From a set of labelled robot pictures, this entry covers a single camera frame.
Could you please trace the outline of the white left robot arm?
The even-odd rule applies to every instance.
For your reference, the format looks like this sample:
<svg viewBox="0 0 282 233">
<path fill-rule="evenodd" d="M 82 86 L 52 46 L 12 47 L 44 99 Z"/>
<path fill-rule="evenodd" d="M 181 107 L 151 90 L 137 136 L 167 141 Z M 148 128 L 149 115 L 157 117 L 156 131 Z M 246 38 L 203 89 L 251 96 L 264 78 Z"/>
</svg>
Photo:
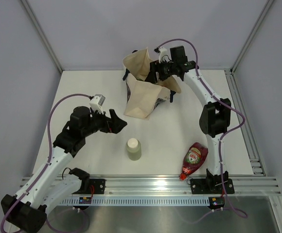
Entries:
<svg viewBox="0 0 282 233">
<path fill-rule="evenodd" d="M 120 119 L 113 109 L 110 116 L 88 107 L 74 108 L 62 132 L 50 144 L 49 156 L 30 180 L 13 196 L 5 195 L 1 200 L 4 217 L 0 224 L 4 232 L 6 221 L 27 233 L 38 232 L 47 221 L 48 214 L 68 195 L 89 190 L 90 175 L 73 169 L 66 179 L 54 188 L 58 173 L 77 155 L 85 145 L 86 137 L 101 131 L 118 134 L 127 122 Z"/>
</svg>

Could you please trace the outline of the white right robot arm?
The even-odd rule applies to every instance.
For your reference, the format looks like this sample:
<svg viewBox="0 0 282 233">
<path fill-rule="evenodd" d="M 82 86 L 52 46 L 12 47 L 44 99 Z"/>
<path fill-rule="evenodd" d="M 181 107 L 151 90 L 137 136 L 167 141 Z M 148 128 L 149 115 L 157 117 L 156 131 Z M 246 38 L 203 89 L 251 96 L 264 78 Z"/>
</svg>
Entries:
<svg viewBox="0 0 282 233">
<path fill-rule="evenodd" d="M 203 107 L 199 127 L 207 139 L 206 177 L 191 181 L 192 193 L 233 194 L 233 182 L 223 162 L 221 139 L 230 126 L 230 100 L 214 95 L 215 92 L 199 72 L 197 62 L 188 60 L 183 46 L 169 50 L 158 47 L 154 51 L 159 54 L 159 58 L 150 63 L 146 79 L 157 82 L 176 75 L 195 93 Z"/>
</svg>

